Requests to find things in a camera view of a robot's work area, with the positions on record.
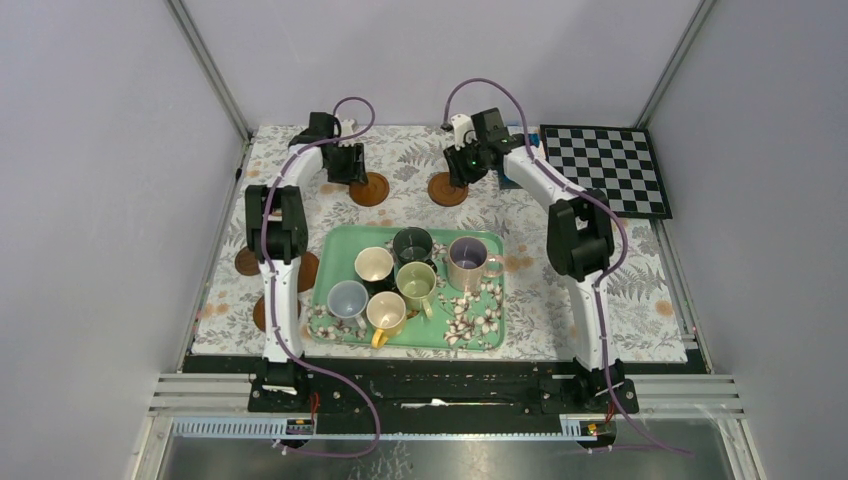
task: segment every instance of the floral tablecloth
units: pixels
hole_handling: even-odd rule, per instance
[[[236,253],[245,246],[244,198],[246,185],[266,184],[279,171],[289,140],[303,127],[265,126],[257,132],[245,168],[224,245],[198,313],[193,354],[261,355],[265,334],[253,324],[253,306],[263,293],[260,276],[246,277],[234,267]],[[427,182],[446,171],[442,150],[451,137],[437,127],[377,126],[361,137],[366,169],[383,174],[391,185],[388,199],[364,208],[351,201],[344,185],[326,182],[319,173],[301,189],[309,250],[319,258],[324,237],[339,225],[397,225],[423,228],[487,230],[504,239],[506,253],[506,340],[497,349],[471,352],[402,349],[319,343],[311,335],[329,337],[324,328],[310,328],[311,290],[300,294],[304,347],[310,356],[412,357],[463,359],[571,360],[566,338],[575,330],[563,278],[547,261],[546,212],[523,190],[500,190],[494,174],[470,187],[461,205],[444,208],[427,196]],[[680,338],[659,245],[647,220],[625,219],[631,249],[624,266],[609,280],[609,322],[624,361],[684,362]],[[616,235],[616,255],[619,238]],[[455,322],[454,328],[474,327]]]

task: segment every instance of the round cork coaster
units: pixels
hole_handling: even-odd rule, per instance
[[[297,301],[297,318],[300,318],[300,300]],[[260,331],[265,331],[265,295],[259,297],[253,306],[253,324]]]
[[[315,286],[318,263],[318,257],[312,252],[306,252],[300,257],[300,270],[297,272],[297,293],[303,293]]]
[[[468,187],[456,188],[450,184],[450,173],[437,173],[427,185],[430,200],[443,207],[455,207],[468,197]]]
[[[350,198],[363,207],[374,207],[389,196],[389,181],[386,177],[375,172],[368,172],[368,185],[361,183],[350,184]]]
[[[244,276],[252,277],[259,275],[259,260],[256,259],[256,255],[248,250],[247,247],[242,248],[236,254],[235,264],[236,271]]]

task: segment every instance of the chessboard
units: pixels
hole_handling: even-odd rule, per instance
[[[598,188],[622,217],[671,218],[647,130],[541,125],[548,163],[584,188]]]

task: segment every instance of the white wall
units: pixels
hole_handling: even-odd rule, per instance
[[[629,126],[698,0],[187,0],[248,122],[302,124],[347,95],[381,124],[441,123],[470,77],[510,89],[533,123]],[[457,111],[499,106],[488,86]]]
[[[651,131],[712,358],[772,479],[848,461],[848,3],[719,2]]]
[[[239,146],[163,1],[0,3],[0,478],[124,473]]]

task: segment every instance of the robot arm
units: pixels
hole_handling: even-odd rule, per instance
[[[270,319],[271,308],[276,309],[274,317],[278,322],[280,338],[296,357],[303,355],[303,343],[298,331],[297,275],[300,270],[300,257],[306,253],[308,243],[300,186],[308,183],[324,168],[327,169],[327,179],[330,182],[368,182],[362,143],[327,144],[303,152],[301,150],[316,140],[352,135],[353,128],[352,120],[339,121],[328,113],[313,112],[309,117],[309,127],[289,144],[287,158],[294,160],[287,161],[279,177],[272,180],[273,183],[279,179],[274,198],[268,198],[268,186],[251,185],[245,190],[247,246],[259,260],[259,270],[265,288],[265,318]],[[271,202],[272,212],[285,212],[281,218],[272,215],[267,226],[266,246],[274,268],[265,262],[260,247],[263,213],[267,202]],[[271,279],[274,275],[276,278],[272,288]],[[271,322],[266,321],[263,357],[271,363],[290,363],[291,359],[280,347],[271,328]]]
[[[539,154],[538,150],[535,148],[534,153],[537,155]],[[564,204],[569,205],[568,208],[565,208],[566,211],[570,210],[573,212],[574,208],[571,207],[568,202],[574,202],[575,200],[579,200],[579,198],[554,185],[548,175],[555,175],[559,177],[559,180],[563,183],[570,184],[572,188],[579,189],[581,191],[583,190],[582,187],[572,183],[552,168],[549,168],[548,175],[546,175],[534,164],[533,160],[527,156],[527,152],[523,146],[515,148],[504,157],[503,169],[504,174],[509,179],[521,185],[528,193],[530,193],[530,196],[542,206],[542,208],[547,209],[549,212],[556,210],[558,208],[557,205],[562,207]],[[563,220],[567,223],[569,221],[573,221],[573,218],[574,214],[572,213],[570,218],[565,218]],[[549,217],[549,256],[551,255],[552,248],[555,248],[554,245],[551,245],[551,242],[564,240],[559,238],[557,232],[551,232],[550,223],[553,221],[556,220],[553,217]],[[595,280],[597,280],[601,273],[601,270],[596,270],[592,273],[586,274],[583,279],[579,281],[570,274],[567,275],[565,279],[566,288],[568,289],[568,294],[571,297],[574,326],[577,330],[576,338],[572,335],[568,336],[568,346],[575,353],[577,361],[583,366],[583,368],[589,371],[603,368],[603,358],[601,357],[600,316],[598,315],[598,307],[594,300],[592,287]],[[606,311],[606,279],[601,283],[601,299]],[[618,352],[615,349],[615,345],[610,342],[608,364],[613,365],[617,359]]]
[[[548,210],[547,253],[551,265],[560,275],[566,275],[571,297],[576,338],[569,336],[569,347],[577,362],[585,369],[586,390],[597,395],[606,390],[602,379],[600,315],[594,301],[593,284],[609,268],[614,250],[609,218],[596,206],[566,190],[586,192],[606,203],[600,190],[586,191],[574,184],[546,162],[536,161],[539,151],[531,158],[521,134],[510,135],[500,112],[490,109],[468,117],[454,115],[446,130],[454,132],[454,145],[444,150],[452,185],[463,187],[483,178],[489,170],[503,169],[504,174],[521,185],[542,208]],[[576,220],[587,222],[577,228]],[[600,285],[601,304],[607,310],[605,282]],[[607,326],[607,335],[612,333]],[[614,384],[623,380],[623,368],[618,353],[608,338],[608,365]]]

